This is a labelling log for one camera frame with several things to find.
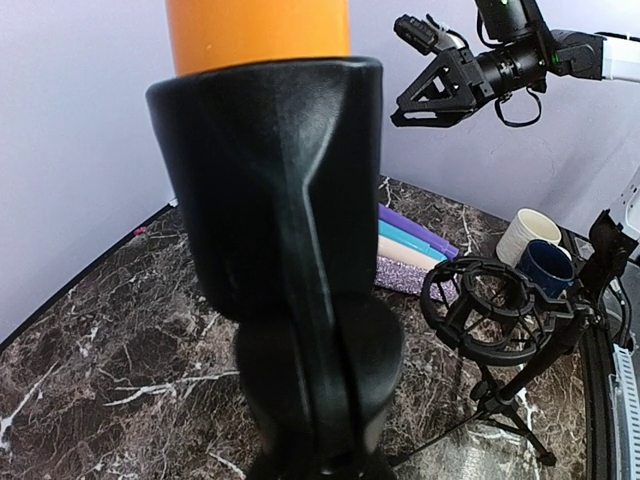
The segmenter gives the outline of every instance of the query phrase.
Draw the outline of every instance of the marble countertop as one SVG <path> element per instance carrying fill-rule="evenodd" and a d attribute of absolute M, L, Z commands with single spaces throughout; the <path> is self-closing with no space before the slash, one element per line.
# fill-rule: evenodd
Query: marble countertop
<path fill-rule="evenodd" d="M 394 180 L 381 201 L 461 253 L 490 256 L 506 223 Z M 376 290 L 399 315 L 407 356 L 383 436 L 404 452 L 472 413 L 477 367 L 445 347 L 415 297 Z M 0 479 L 240 479 L 258 435 L 232 354 L 236 325 L 202 296 L 179 212 L 107 258 L 0 355 Z M 503 375 L 513 372 L 505 371 Z M 555 452 L 481 424 L 399 468 L 401 479 L 585 478 L 577 354 L 521 397 L 520 412 Z"/>

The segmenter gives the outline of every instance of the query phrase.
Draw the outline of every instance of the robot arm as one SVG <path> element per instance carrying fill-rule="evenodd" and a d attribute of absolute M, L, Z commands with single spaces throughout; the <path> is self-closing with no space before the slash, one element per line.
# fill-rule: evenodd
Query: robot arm
<path fill-rule="evenodd" d="M 436 58 L 397 99 L 396 126 L 451 127 L 495 101 L 498 117 L 510 127 L 537 122 L 547 90 L 546 75 L 590 80 L 640 82 L 640 41 L 611 34 L 549 30 L 535 0 L 476 0 L 477 31 L 490 50 L 474 56 L 456 32 L 403 16 L 396 33 L 423 55 Z M 483 30 L 489 39 L 484 39 Z M 460 39 L 452 44 L 451 39 Z M 526 123 L 509 122 L 501 105 L 526 89 L 540 114 Z"/>

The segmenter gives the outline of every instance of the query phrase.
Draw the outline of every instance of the white panel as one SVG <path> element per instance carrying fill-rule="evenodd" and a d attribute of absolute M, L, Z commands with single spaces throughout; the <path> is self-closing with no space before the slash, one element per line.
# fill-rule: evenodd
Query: white panel
<path fill-rule="evenodd" d="M 0 341 L 173 195 L 145 90 L 164 2 L 0 2 Z"/>
<path fill-rule="evenodd" d="M 637 0 L 539 0 L 552 29 L 640 35 Z M 640 86 L 549 77 L 539 124 L 509 129 L 493 106 L 447 130 L 391 124 L 396 97 L 433 57 L 423 57 L 393 33 L 408 13 L 431 13 L 476 38 L 473 0 L 351 0 L 353 51 L 385 67 L 383 171 L 396 178 L 511 219 L 522 207 L 586 233 L 599 212 L 620 195 L 640 165 Z M 527 120 L 535 104 L 524 92 L 505 106 L 507 118 Z"/>

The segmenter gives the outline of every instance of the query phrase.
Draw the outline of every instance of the white mug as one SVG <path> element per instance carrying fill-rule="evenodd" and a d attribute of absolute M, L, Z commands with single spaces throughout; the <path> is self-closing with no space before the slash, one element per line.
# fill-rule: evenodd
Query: white mug
<path fill-rule="evenodd" d="M 562 234 L 553 221 L 535 210 L 519 210 L 498 242 L 496 253 L 501 262 L 515 267 L 531 240 L 546 240 L 559 245 Z"/>

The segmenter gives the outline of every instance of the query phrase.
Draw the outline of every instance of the purple strip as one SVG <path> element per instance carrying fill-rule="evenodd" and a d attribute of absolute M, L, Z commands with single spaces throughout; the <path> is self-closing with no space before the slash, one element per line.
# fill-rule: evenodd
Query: purple strip
<path fill-rule="evenodd" d="M 394 290 L 408 295 L 419 296 L 422 292 L 422 284 L 427 271 L 413 265 L 406 265 L 385 257 L 378 257 L 378 270 L 376 272 L 376 286 Z M 449 303 L 458 297 L 456 288 L 451 282 L 442 284 L 444 295 Z M 431 285 L 431 298 L 442 302 L 440 290 L 436 285 Z"/>
<path fill-rule="evenodd" d="M 393 225 L 403 232 L 409 233 L 423 242 L 428 243 L 434 248 L 434 250 L 444 254 L 449 259 L 455 258 L 459 253 L 459 250 L 444 238 L 439 237 L 423 226 L 418 225 L 416 222 L 409 220 L 407 217 L 394 212 L 382 204 L 380 204 L 379 208 L 379 217 L 380 220 L 388 223 L 389 225 Z"/>

